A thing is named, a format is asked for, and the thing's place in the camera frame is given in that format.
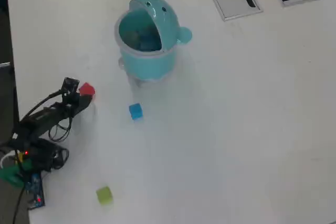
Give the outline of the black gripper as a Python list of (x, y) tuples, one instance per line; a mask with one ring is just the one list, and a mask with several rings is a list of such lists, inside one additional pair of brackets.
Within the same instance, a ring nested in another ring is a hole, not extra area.
[(79, 93), (65, 93), (62, 95), (62, 103), (66, 114), (79, 114), (91, 103), (91, 95), (81, 95)]

